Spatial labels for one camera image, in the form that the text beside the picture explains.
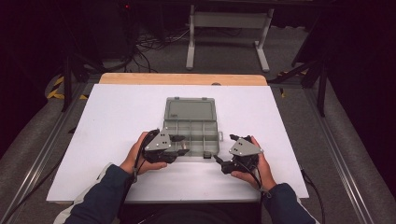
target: hand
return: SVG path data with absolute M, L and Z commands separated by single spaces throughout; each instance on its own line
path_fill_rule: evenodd
M 130 175 L 134 172 L 135 160 L 138 160 L 136 169 L 139 169 L 140 167 L 138 175 L 142 175 L 149 170 L 160 170 L 167 165 L 166 162 L 149 163 L 143 158 L 142 154 L 140 154 L 139 158 L 137 158 L 137 152 L 139 151 L 140 145 L 142 145 L 143 139 L 146 137 L 147 134 L 148 133 L 140 134 L 139 139 L 131 147 L 131 150 L 129 151 L 125 161 L 120 165 L 120 168 Z
M 259 143 L 256 141 L 256 139 L 251 136 L 251 142 L 257 146 L 260 147 Z M 270 190 L 276 185 L 276 182 L 274 178 L 272 177 L 271 174 L 271 169 L 270 165 L 268 164 L 268 161 L 265 159 L 264 154 L 260 153 L 259 154 L 259 163 L 257 165 L 257 169 L 260 172 L 260 177 L 261 182 L 262 182 L 262 187 L 264 188 L 265 191 Z M 259 189 L 259 186 L 257 186 L 256 181 L 254 180 L 253 176 L 249 173 L 242 173 L 239 171 L 232 171 L 231 175 L 239 178 L 241 180 L 247 181 L 253 188 Z

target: table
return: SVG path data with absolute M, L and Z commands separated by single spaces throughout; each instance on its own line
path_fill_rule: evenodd
M 212 83 L 222 86 L 207 86 Z M 254 133 L 272 165 L 275 180 L 290 183 L 299 197 L 308 197 L 274 97 L 263 76 L 104 74 L 92 90 L 47 201 L 72 202 L 108 162 L 120 164 L 142 131 L 162 127 L 165 99 L 177 94 L 215 98 L 218 127 L 224 136 Z M 249 116 L 241 116 L 248 107 Z M 231 139 L 220 142 L 219 156 L 229 160 L 228 148 L 232 145 Z M 139 176 L 126 198 L 127 203 L 258 200 L 258 191 L 224 175 L 214 160 L 185 157 L 177 158 L 166 169 Z

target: person's left hand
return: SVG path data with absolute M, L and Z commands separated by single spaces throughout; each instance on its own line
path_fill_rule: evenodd
M 136 169 L 139 169 L 140 167 L 138 175 L 142 175 L 143 173 L 149 170 L 160 170 L 166 167 L 167 165 L 166 162 L 149 163 L 148 161 L 145 161 L 145 159 L 142 157 L 142 154 L 140 154 L 139 158 L 137 158 L 137 152 L 139 151 L 140 145 L 142 144 L 143 139 L 147 134 L 148 133 L 146 132 L 140 134 L 139 139 L 131 147 L 131 150 L 129 151 L 125 161 L 120 165 L 120 168 L 130 175 L 134 172 L 135 160 L 138 160 Z

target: wrist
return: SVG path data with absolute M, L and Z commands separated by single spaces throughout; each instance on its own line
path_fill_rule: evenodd
M 134 162 L 128 162 L 124 161 L 121 165 L 120 168 L 128 173 L 129 175 L 132 175 L 134 173 Z
M 276 186 L 275 180 L 270 180 L 270 181 L 267 181 L 266 183 L 262 182 L 262 187 L 267 192 L 270 191 L 275 186 Z

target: gray plastic organizer box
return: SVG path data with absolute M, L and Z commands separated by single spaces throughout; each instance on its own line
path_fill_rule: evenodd
M 179 98 L 166 99 L 163 127 L 170 135 L 185 136 L 185 156 L 210 159 L 219 154 L 218 122 L 215 99 Z M 172 143 L 168 150 L 179 150 L 183 143 Z

